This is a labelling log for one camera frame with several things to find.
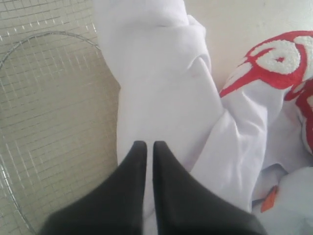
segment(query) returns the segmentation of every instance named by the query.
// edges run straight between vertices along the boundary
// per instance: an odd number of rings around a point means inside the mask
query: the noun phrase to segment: orange tag
[[[261,213],[266,212],[274,206],[275,199],[278,193],[278,186],[272,187],[265,201],[261,205]]]

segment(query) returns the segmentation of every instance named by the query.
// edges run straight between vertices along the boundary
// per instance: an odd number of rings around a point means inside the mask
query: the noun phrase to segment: beige floor
[[[253,45],[313,29],[311,0],[185,2],[207,27],[219,88]],[[91,16],[91,0],[0,0],[0,58],[44,31],[96,42]],[[81,39],[38,37],[8,57],[0,70],[0,235],[31,234],[26,224],[37,231],[114,169],[117,94],[101,53]]]

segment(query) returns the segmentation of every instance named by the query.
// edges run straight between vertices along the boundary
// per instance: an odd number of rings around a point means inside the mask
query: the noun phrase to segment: metal grid
[[[119,86],[94,43],[91,0],[0,1],[0,234],[35,234],[116,166]]]

